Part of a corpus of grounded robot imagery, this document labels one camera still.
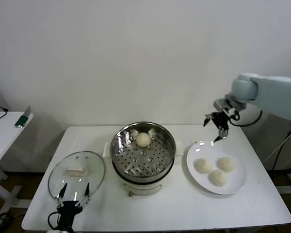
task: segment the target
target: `small white table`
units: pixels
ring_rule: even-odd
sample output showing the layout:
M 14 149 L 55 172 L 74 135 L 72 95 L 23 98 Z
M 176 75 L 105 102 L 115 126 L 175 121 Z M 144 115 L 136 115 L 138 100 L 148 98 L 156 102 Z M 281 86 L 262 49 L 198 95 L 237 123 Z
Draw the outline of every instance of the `small white table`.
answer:
M 16 128 L 14 124 L 23 115 L 24 112 L 8 112 L 3 118 L 0 119 L 0 160 L 14 143 L 24 128 Z M 30 115 L 27 124 L 31 121 L 33 114 Z M 0 181 L 6 180 L 7 175 L 0 169 Z M 21 186 L 14 186 L 11 192 L 0 186 L 0 198 L 5 201 L 4 205 L 0 210 L 1 213 L 8 212 L 10 208 L 28 208 L 31 200 L 20 200 L 17 199 Z
M 177 146 L 177 162 L 164 178 L 162 189 L 149 196 L 129 197 L 112 163 L 106 162 L 106 176 L 83 212 L 76 215 L 78 232 L 136 232 L 231 229 L 286 224 L 291 215 L 261 161 L 240 128 L 231 127 L 224 143 L 246 166 L 247 180 L 236 194 L 217 195 L 192 181 L 182 164 L 184 151 L 200 140 L 213 140 L 214 125 L 165 126 Z M 103 154 L 106 142 L 121 126 L 70 127 L 66 130 L 23 219 L 25 230 L 50 230 L 47 217 L 56 211 L 48 193 L 48 178 L 54 166 L 71 153 L 91 150 Z

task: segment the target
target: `stainless steel pot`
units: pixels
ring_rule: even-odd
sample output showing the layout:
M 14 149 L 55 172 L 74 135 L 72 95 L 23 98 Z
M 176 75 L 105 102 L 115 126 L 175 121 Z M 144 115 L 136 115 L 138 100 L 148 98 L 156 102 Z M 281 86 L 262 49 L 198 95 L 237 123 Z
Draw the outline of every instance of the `stainless steel pot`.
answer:
M 136 143 L 138 133 L 148 133 L 148 147 Z M 175 158 L 174 138 L 163 126 L 151 122 L 136 122 L 122 128 L 111 143 L 115 171 L 124 180 L 135 184 L 150 184 L 170 171 Z

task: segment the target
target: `steamed bun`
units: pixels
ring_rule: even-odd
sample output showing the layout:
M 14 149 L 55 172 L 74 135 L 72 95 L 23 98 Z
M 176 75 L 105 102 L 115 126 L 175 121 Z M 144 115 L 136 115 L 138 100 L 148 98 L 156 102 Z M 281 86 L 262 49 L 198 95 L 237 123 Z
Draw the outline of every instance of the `steamed bun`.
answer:
M 150 145 L 151 138 L 147 133 L 139 133 L 136 137 L 136 143 L 139 147 L 147 147 Z
M 207 159 L 199 159 L 195 163 L 195 168 L 201 173 L 209 173 L 212 171 L 212 165 Z
M 230 172 L 234 170 L 235 163 L 232 158 L 224 157 L 218 160 L 218 166 L 221 170 Z
M 210 174 L 210 179 L 216 186 L 222 187 L 227 184 L 227 175 L 220 170 L 213 171 Z

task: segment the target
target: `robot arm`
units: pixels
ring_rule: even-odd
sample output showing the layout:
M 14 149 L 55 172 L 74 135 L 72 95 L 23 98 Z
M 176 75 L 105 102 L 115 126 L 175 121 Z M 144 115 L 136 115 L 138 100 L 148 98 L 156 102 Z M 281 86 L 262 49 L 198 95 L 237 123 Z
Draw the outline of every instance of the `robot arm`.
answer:
M 227 137 L 229 119 L 238 120 L 238 112 L 245 109 L 247 103 L 291 120 L 291 78 L 240 74 L 232 83 L 231 92 L 224 99 L 214 101 L 218 112 L 206 115 L 204 126 L 212 120 L 219 130 L 215 142 Z

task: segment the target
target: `white plate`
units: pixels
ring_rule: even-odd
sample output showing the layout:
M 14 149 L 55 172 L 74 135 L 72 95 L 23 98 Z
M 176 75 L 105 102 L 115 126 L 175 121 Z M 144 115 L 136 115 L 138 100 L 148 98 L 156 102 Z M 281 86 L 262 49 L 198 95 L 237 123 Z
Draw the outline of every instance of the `white plate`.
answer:
M 214 185 L 209 178 L 210 173 L 203 174 L 196 170 L 195 162 L 198 159 L 205 158 L 212 164 L 212 170 L 220 170 L 217 165 L 218 159 L 230 157 L 235 162 L 235 169 L 227 172 L 227 184 L 223 187 Z M 213 143 L 213 141 L 200 141 L 194 144 L 188 151 L 186 158 L 187 166 L 193 178 L 205 189 L 217 194 L 233 194 L 236 193 L 246 181 L 246 168 L 240 158 L 229 153 L 224 147 L 224 143 Z

